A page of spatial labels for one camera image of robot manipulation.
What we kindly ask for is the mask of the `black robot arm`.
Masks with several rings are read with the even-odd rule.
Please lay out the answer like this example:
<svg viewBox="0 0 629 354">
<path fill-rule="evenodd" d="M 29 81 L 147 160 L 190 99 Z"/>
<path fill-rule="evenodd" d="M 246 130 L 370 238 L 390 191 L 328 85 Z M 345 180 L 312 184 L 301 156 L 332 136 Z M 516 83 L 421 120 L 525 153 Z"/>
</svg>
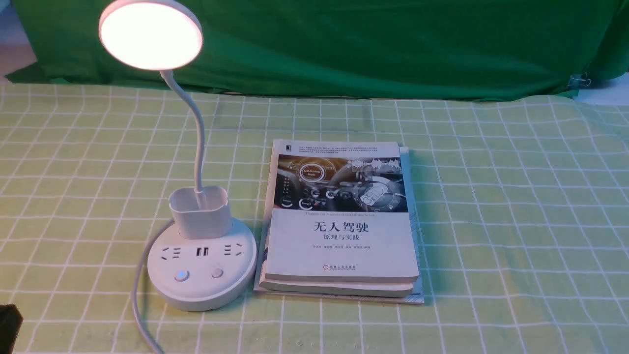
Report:
<svg viewBox="0 0 629 354">
<path fill-rule="evenodd" d="M 14 304 L 0 305 L 0 353 L 11 354 L 23 323 L 23 316 Z"/>
</svg>

